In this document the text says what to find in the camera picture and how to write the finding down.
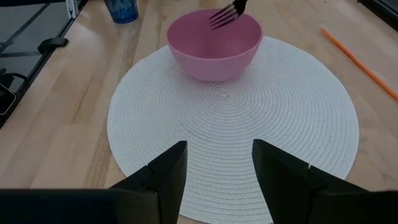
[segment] straw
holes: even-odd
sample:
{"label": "straw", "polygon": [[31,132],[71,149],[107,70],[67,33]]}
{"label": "straw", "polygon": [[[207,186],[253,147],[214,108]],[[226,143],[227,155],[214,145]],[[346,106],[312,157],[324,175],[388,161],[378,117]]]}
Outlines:
{"label": "straw", "polygon": [[390,88],[381,78],[379,78],[374,72],[362,63],[353,53],[351,53],[339,40],[333,37],[325,28],[321,28],[322,33],[332,41],[338,48],[340,48],[352,61],[355,62],[369,77],[371,77],[384,91],[386,91],[393,99],[398,102],[398,94]]}

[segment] fork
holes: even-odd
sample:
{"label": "fork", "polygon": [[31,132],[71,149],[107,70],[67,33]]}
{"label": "fork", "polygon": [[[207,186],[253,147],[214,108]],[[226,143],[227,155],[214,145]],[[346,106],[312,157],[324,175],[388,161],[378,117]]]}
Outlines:
{"label": "fork", "polygon": [[209,18],[212,30],[223,27],[239,18],[246,8],[247,1],[248,0],[235,0],[216,14],[212,15]]}

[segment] wooden countertop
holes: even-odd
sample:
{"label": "wooden countertop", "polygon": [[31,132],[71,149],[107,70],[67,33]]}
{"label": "wooden countertop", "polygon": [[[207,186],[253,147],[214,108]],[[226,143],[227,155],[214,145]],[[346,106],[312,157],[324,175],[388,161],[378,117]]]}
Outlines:
{"label": "wooden countertop", "polygon": [[[178,16],[228,0],[137,0],[139,20],[115,24],[90,1],[0,130],[0,187],[102,188],[124,176],[106,135],[113,91],[140,59],[165,45]],[[358,114],[359,151],[347,180],[398,189],[398,102],[324,38],[326,28],[398,91],[398,33],[354,0],[252,0],[247,13],[275,37],[314,55],[344,84]],[[196,223],[182,217],[179,223]]]}

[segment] pink bowl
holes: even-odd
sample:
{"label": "pink bowl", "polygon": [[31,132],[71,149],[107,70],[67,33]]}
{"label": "pink bowl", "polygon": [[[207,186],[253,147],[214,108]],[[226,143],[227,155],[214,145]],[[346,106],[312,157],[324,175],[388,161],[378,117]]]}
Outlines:
{"label": "pink bowl", "polygon": [[246,14],[212,30],[208,18],[215,12],[205,9],[178,18],[167,31],[167,41],[174,58],[190,76],[220,82],[243,74],[259,48],[262,30]]}

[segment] placemat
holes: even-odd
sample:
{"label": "placemat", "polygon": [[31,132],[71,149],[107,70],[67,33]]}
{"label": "placemat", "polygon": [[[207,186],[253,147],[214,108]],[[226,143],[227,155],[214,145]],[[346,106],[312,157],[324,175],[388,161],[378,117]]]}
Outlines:
{"label": "placemat", "polygon": [[245,74],[230,82],[188,77],[168,47],[141,60],[113,95],[108,137],[126,175],[188,141],[181,215],[207,223],[271,223],[252,163],[253,139],[345,178],[359,128],[344,86],[322,63],[265,37]]}

